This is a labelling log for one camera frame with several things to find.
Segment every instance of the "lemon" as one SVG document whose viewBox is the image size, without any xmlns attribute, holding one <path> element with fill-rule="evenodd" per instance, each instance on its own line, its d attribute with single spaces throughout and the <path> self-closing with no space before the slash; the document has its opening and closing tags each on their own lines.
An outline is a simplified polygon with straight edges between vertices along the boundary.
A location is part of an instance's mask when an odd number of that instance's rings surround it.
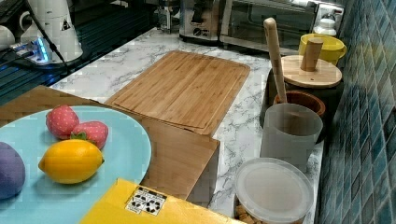
<svg viewBox="0 0 396 224">
<path fill-rule="evenodd" d="M 76 184 L 93 176 L 104 161 L 96 145 L 71 139 L 50 146 L 38 168 L 55 182 Z"/>
</svg>

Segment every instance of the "purple fruit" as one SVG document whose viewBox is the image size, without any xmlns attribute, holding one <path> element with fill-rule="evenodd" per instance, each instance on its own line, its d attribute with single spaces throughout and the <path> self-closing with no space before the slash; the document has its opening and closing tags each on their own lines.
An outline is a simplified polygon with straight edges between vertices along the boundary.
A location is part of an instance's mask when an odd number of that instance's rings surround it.
<svg viewBox="0 0 396 224">
<path fill-rule="evenodd" d="M 25 181 L 25 166 L 18 152 L 0 142 L 0 200 L 18 194 Z"/>
</svg>

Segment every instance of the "wooden tray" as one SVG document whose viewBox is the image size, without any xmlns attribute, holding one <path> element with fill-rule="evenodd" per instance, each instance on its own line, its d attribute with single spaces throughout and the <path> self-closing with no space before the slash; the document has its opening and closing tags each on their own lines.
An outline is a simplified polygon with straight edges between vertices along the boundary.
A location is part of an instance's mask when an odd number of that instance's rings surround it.
<svg viewBox="0 0 396 224">
<path fill-rule="evenodd" d="M 175 50 L 106 104 L 196 133 L 213 134 L 249 71 L 241 63 Z"/>
</svg>

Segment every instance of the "strawberry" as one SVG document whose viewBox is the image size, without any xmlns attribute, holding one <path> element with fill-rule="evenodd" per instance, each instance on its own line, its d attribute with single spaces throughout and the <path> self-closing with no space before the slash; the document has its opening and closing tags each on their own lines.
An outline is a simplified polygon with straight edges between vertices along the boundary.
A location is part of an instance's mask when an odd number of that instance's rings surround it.
<svg viewBox="0 0 396 224">
<path fill-rule="evenodd" d="M 49 132 L 60 139 L 70 138 L 70 133 L 79 124 L 77 114 L 68 105 L 53 108 L 46 116 Z"/>
<path fill-rule="evenodd" d="M 100 149 L 105 145 L 108 135 L 107 126 L 100 121 L 88 121 L 77 125 L 70 136 L 71 139 L 88 140 Z"/>
</svg>

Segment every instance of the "label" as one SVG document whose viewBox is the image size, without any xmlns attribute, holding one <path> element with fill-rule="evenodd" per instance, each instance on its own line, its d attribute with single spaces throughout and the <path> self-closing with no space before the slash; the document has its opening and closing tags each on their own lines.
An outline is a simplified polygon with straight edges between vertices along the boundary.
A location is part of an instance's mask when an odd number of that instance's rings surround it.
<svg viewBox="0 0 396 224">
<path fill-rule="evenodd" d="M 157 216 L 163 208 L 166 201 L 166 196 L 139 187 L 129 202 L 126 204 L 125 209 L 140 214 L 142 211 Z"/>
<path fill-rule="evenodd" d="M 67 20 L 64 19 L 64 24 L 62 25 L 62 31 L 70 29 L 69 23 L 67 23 Z"/>
</svg>

